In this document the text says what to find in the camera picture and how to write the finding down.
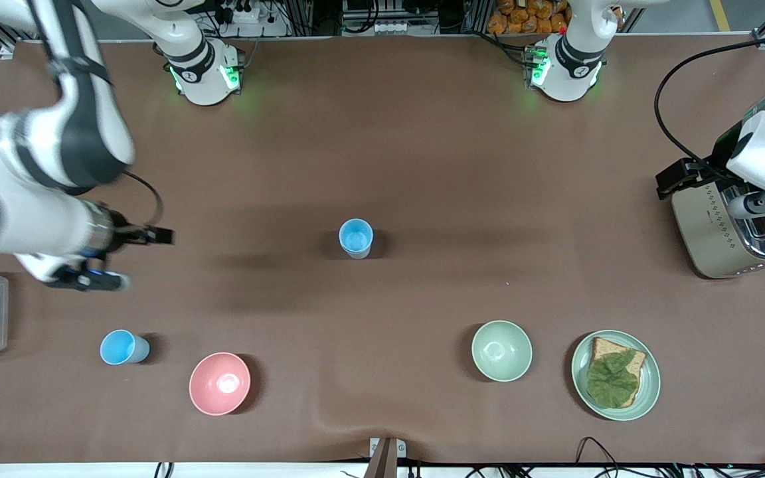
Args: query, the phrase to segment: yellow floor line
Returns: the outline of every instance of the yellow floor line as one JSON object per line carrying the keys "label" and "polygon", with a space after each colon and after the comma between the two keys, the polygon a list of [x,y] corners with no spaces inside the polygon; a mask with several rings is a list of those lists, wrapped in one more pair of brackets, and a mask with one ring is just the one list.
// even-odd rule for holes
{"label": "yellow floor line", "polygon": [[731,31],[728,17],[725,16],[725,9],[722,8],[722,0],[710,0],[710,8],[713,9],[713,16],[716,18],[719,31]]}

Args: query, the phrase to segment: blue cup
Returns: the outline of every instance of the blue cup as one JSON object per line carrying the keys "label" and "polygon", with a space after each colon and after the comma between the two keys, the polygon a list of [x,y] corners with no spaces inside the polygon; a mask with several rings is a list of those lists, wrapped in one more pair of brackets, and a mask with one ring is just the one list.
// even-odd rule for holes
{"label": "blue cup", "polygon": [[108,365],[138,363],[149,355],[149,342],[128,330],[115,330],[102,339],[100,357]]}
{"label": "blue cup", "polygon": [[371,251],[374,240],[374,230],[371,225],[359,218],[353,218],[342,224],[338,230],[338,242],[352,258],[366,258]]}

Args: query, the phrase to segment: green leaf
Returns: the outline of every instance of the green leaf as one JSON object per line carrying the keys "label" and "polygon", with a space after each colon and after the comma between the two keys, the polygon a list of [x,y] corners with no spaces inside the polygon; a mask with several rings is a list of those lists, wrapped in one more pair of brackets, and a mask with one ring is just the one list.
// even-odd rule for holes
{"label": "green leaf", "polygon": [[586,370],[586,392],[598,405],[619,408],[639,387],[639,380],[626,366],[634,359],[635,350],[606,354],[593,361]]}

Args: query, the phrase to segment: brown table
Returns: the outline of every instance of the brown table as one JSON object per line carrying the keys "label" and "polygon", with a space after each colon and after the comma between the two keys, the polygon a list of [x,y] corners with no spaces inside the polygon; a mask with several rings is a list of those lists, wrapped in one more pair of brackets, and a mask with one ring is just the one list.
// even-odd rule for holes
{"label": "brown table", "polygon": [[[262,42],[244,93],[209,108],[173,93],[148,44],[106,45],[133,171],[178,242],[114,256],[127,293],[50,290],[0,255],[0,462],[351,459],[379,435],[437,462],[568,462],[587,435],[620,461],[765,461],[765,273],[693,275],[653,182],[680,157],[653,118],[659,80],[736,40],[616,39],[570,105],[479,39]],[[728,52],[680,73],[664,116],[705,152],[764,94],[765,52]],[[54,95],[36,46],[0,62],[0,113]],[[93,197],[151,214],[130,179]],[[377,229],[376,258],[339,253],[353,216]],[[513,383],[470,363],[494,319],[534,344]],[[149,334],[148,364],[101,362],[118,327]],[[662,394],[641,420],[574,394],[570,352],[599,329],[655,353]],[[239,414],[188,399],[215,351],[252,365]]]}

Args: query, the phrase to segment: bread slice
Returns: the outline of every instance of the bread slice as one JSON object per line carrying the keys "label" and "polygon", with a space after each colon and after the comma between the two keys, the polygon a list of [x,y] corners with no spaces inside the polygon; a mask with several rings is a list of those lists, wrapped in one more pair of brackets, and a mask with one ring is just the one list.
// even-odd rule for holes
{"label": "bread slice", "polygon": [[[598,360],[606,354],[624,352],[628,349],[629,347],[625,347],[624,345],[619,345],[616,344],[616,342],[610,342],[610,340],[596,337],[595,341],[592,343],[592,360],[590,363],[592,363],[592,361]],[[632,373],[637,378],[637,380],[639,380],[641,370],[643,370],[643,362],[645,361],[645,357],[645,352],[637,351],[637,353],[634,354],[634,359],[632,359],[631,363],[628,363],[628,366],[625,367],[625,370],[628,370],[628,372]],[[637,399],[638,391],[639,387],[637,387],[637,390],[634,391],[634,394],[631,395],[631,398],[629,398],[627,402],[624,402],[619,408],[628,408],[628,406],[634,404],[634,400]]]}

